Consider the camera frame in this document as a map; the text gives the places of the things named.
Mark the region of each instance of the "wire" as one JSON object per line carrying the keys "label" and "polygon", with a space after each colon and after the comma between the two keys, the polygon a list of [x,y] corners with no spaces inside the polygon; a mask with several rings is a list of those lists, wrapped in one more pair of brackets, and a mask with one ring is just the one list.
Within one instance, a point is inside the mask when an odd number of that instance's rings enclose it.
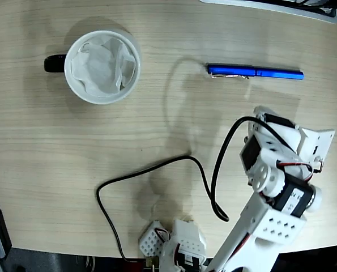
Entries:
{"label": "wire", "polygon": [[224,159],[224,155],[226,152],[226,149],[228,147],[228,145],[230,144],[230,141],[235,133],[235,131],[238,129],[238,127],[247,121],[251,121],[251,122],[255,122],[258,123],[259,125],[263,126],[265,129],[267,129],[281,144],[283,144],[284,146],[288,147],[290,150],[293,151],[293,149],[288,145],[288,143],[268,124],[266,124],[265,122],[263,122],[260,119],[257,119],[255,117],[252,116],[244,116],[241,117],[240,119],[238,119],[233,126],[231,127],[229,133],[227,134],[224,143],[221,147],[221,150],[219,152],[219,155],[217,156],[217,160],[216,160],[216,164],[215,164],[215,168],[214,168],[214,172],[212,174],[212,180],[211,180],[211,206],[212,209],[214,211],[214,213],[216,214],[216,216],[218,218],[220,218],[222,221],[225,222],[229,222],[229,217],[222,211],[222,209],[219,208],[219,206],[216,203],[216,183],[217,183],[217,177],[219,175],[219,171],[220,171],[220,166],[221,163]]}
{"label": "wire", "polygon": [[180,246],[181,246],[181,244],[178,243],[177,246],[176,246],[176,249],[174,250],[174,253],[173,253],[173,262],[174,262],[174,265],[177,265],[177,266],[178,266],[177,255],[178,255],[178,251],[180,249]]}
{"label": "wire", "polygon": [[306,177],[304,179],[304,181],[308,182],[310,181],[310,179],[313,177],[313,173],[314,173],[314,168],[309,164],[309,163],[298,163],[298,162],[295,162],[295,163],[277,163],[276,164],[277,166],[282,166],[282,167],[286,167],[286,166],[306,166],[308,168],[308,171],[310,171],[310,174],[308,177]]}
{"label": "wire", "polygon": [[[195,157],[192,157],[192,156],[189,156],[189,155],[184,155],[184,156],[179,156],[179,157],[176,157],[176,158],[172,158],[172,159],[169,159],[169,160],[164,161],[162,163],[159,163],[157,165],[154,165],[153,167],[149,167],[147,169],[144,169],[144,170],[141,170],[141,171],[137,171],[135,173],[132,173],[132,174],[129,174],[129,175],[126,175],[126,176],[114,178],[112,180],[109,180],[109,181],[106,181],[106,182],[100,184],[98,186],[98,188],[96,189],[96,200],[97,200],[97,202],[99,204],[99,207],[100,207],[101,211],[103,212],[105,218],[107,219],[107,221],[108,221],[108,223],[109,223],[109,225],[110,225],[110,227],[111,227],[111,229],[113,231],[114,237],[116,238],[116,242],[117,242],[119,253],[120,253],[120,255],[122,256],[122,258],[125,261],[132,262],[132,261],[129,261],[125,257],[125,255],[124,255],[124,252],[123,252],[123,249],[122,249],[122,244],[121,244],[121,241],[120,241],[120,238],[119,238],[119,234],[118,234],[118,232],[117,232],[117,230],[116,230],[116,228],[115,228],[115,226],[113,224],[113,221],[111,220],[111,218],[109,217],[107,211],[104,208],[104,205],[103,205],[103,203],[101,201],[101,198],[100,198],[100,191],[102,190],[102,188],[106,187],[109,184],[112,184],[112,183],[115,183],[115,182],[119,182],[119,181],[122,181],[122,180],[128,180],[128,179],[131,179],[133,177],[140,176],[140,175],[144,175],[146,173],[152,172],[152,171],[154,171],[154,170],[156,170],[158,168],[161,168],[161,167],[166,166],[166,165],[171,164],[171,163],[178,162],[180,160],[191,160],[191,161],[193,161],[198,166],[198,168],[200,170],[200,173],[201,173],[201,176],[202,176],[204,188],[206,190],[206,193],[207,193],[208,197],[211,199],[212,194],[210,193],[210,189],[209,189],[208,184],[207,184],[207,179],[206,179],[206,175],[204,173],[204,169],[203,169],[201,163]],[[217,206],[217,209],[219,210],[219,212],[221,214],[226,215],[225,212],[221,209],[221,207],[218,204],[216,204],[216,206]]]}
{"label": "wire", "polygon": [[[159,234],[159,231],[165,232],[165,233],[168,235],[168,240],[163,239],[162,235]],[[168,232],[167,230],[165,230],[165,229],[163,229],[163,228],[155,228],[155,232],[156,232],[158,238],[159,238],[163,243],[170,240],[170,234],[169,234],[169,232]]]}
{"label": "wire", "polygon": [[223,157],[225,155],[225,152],[226,152],[226,149],[235,133],[235,131],[238,129],[238,127],[246,122],[246,121],[251,121],[251,122],[255,122],[255,123],[258,123],[259,125],[263,126],[265,129],[267,129],[281,144],[283,144],[284,146],[288,147],[290,150],[293,151],[293,149],[288,145],[288,143],[272,128],[270,127],[268,124],[266,124],[265,122],[261,121],[260,119],[257,119],[255,117],[251,117],[251,116],[245,116],[245,117],[241,117],[240,119],[238,119],[234,124],[233,126],[231,127],[229,133],[227,134],[225,140],[224,140],[224,143],[221,147],[221,150],[219,152],[219,155],[217,157],[217,160],[216,160],[216,163],[215,163],[215,168],[214,168],[214,172],[212,174],[212,181],[211,181],[211,191],[208,187],[208,183],[207,183],[207,179],[206,179],[206,175],[204,173],[204,169],[201,165],[201,163],[195,158],[195,157],[192,157],[192,156],[189,156],[189,155],[184,155],[184,156],[179,156],[179,157],[176,157],[176,158],[172,158],[172,159],[169,159],[169,160],[166,160],[162,163],[159,163],[157,165],[154,165],[152,167],[149,167],[147,169],[144,169],[144,170],[141,170],[141,171],[137,171],[137,172],[134,172],[132,174],[129,174],[129,175],[126,175],[126,176],[122,176],[122,177],[118,177],[118,178],[114,178],[112,180],[108,180],[102,184],[100,184],[98,186],[98,188],[96,189],[96,200],[99,204],[99,207],[102,211],[102,213],[104,214],[105,218],[107,219],[112,231],[113,231],[113,234],[114,234],[114,237],[116,238],[116,243],[117,243],[117,246],[118,246],[118,250],[119,250],[119,253],[121,255],[121,257],[123,258],[123,260],[125,260],[126,262],[134,262],[134,261],[129,261],[125,255],[124,255],[124,252],[123,252],[123,249],[122,249],[122,244],[121,244],[121,241],[120,241],[120,238],[119,238],[119,234],[113,224],[113,221],[111,220],[111,218],[109,217],[106,209],[104,208],[104,205],[101,201],[101,198],[100,198],[100,191],[108,186],[109,184],[113,184],[115,182],[119,182],[119,181],[123,181],[123,180],[128,180],[128,179],[131,179],[133,177],[137,177],[137,176],[140,176],[140,175],[144,175],[146,173],[149,173],[149,172],[152,172],[154,170],[157,170],[163,166],[166,166],[168,164],[171,164],[171,163],[175,163],[175,162],[178,162],[178,161],[181,161],[181,160],[191,160],[193,161],[197,167],[199,168],[200,170],[200,173],[201,173],[201,176],[202,176],[202,180],[203,180],[203,185],[204,185],[204,188],[205,188],[205,191],[209,197],[209,199],[211,200],[211,206],[212,206],[212,209],[214,211],[214,213],[216,214],[216,216],[225,221],[225,222],[228,222],[229,221],[229,217],[227,216],[227,214],[224,212],[224,210],[219,206],[219,204],[217,204],[216,202],[216,197],[215,197],[215,194],[216,194],[216,183],[217,183],[217,177],[218,177],[218,174],[219,174],[219,170],[220,170],[220,166],[221,166],[221,163],[223,161]]}
{"label": "wire", "polygon": [[247,233],[244,236],[244,238],[241,240],[241,242],[238,244],[238,246],[235,248],[235,250],[233,251],[233,253],[231,254],[231,256],[229,257],[228,260],[230,260],[245,245],[245,243],[248,241],[249,237],[250,237],[250,234]]}

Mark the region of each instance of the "blue pen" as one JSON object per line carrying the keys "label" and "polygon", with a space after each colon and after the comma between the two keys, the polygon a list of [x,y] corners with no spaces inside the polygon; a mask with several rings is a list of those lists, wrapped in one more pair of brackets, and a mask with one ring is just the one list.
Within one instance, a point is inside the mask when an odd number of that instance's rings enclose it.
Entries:
{"label": "blue pen", "polygon": [[207,72],[213,78],[226,77],[266,77],[303,80],[301,71],[255,67],[250,65],[207,64]]}

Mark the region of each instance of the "white mug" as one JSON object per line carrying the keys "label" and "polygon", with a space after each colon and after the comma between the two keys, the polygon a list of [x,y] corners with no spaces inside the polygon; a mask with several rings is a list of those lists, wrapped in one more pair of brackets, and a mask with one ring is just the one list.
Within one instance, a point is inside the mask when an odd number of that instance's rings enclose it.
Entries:
{"label": "white mug", "polygon": [[[85,90],[83,83],[75,79],[71,72],[71,60],[76,56],[80,47],[83,44],[85,44],[86,41],[88,41],[89,39],[100,35],[109,35],[123,41],[127,45],[127,47],[131,50],[133,56],[136,59],[136,68],[134,70],[132,80],[126,87],[122,88],[119,91],[119,93],[108,97],[97,97],[88,94]],[[140,76],[141,59],[142,56],[140,53],[139,44],[131,34],[120,29],[98,30],[87,33],[84,36],[78,38],[72,44],[66,55],[64,54],[52,55],[45,58],[44,69],[46,72],[49,73],[64,73],[67,84],[69,85],[71,90],[81,99],[92,104],[107,105],[122,100],[134,89]]]}

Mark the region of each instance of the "wooden table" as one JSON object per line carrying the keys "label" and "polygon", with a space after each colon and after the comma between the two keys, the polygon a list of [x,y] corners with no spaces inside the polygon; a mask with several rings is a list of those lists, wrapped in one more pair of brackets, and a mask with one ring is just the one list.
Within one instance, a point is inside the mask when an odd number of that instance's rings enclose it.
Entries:
{"label": "wooden table", "polygon": [[[143,71],[125,100],[107,106],[77,98],[63,74],[47,74],[46,56],[81,35],[122,28],[139,41]],[[210,79],[202,63],[299,67],[302,82]],[[198,0],[0,1],[0,206],[15,247],[118,256],[95,200],[101,182],[191,151],[211,177],[233,122],[266,105],[311,129],[336,129],[324,171],[313,182],[322,208],[307,214],[286,250],[337,244],[337,25]],[[238,153],[242,126],[220,171],[211,210],[191,162],[114,184],[102,192],[128,257],[152,220],[194,219],[212,257],[252,189]]]}

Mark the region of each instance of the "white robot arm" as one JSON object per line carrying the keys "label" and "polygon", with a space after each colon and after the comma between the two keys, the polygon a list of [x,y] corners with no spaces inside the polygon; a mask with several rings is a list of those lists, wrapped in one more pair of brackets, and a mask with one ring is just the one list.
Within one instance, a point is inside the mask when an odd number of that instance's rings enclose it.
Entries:
{"label": "white robot arm", "polygon": [[[322,191],[310,180],[322,171],[334,130],[304,129],[265,107],[256,107],[254,114],[281,139],[257,122],[249,123],[240,158],[254,193],[238,222],[205,267],[206,242],[198,227],[175,220],[172,237],[157,247],[161,272],[231,272],[239,267],[269,272],[282,247],[305,225],[304,211],[320,207]],[[142,237],[141,248],[152,231]]]}

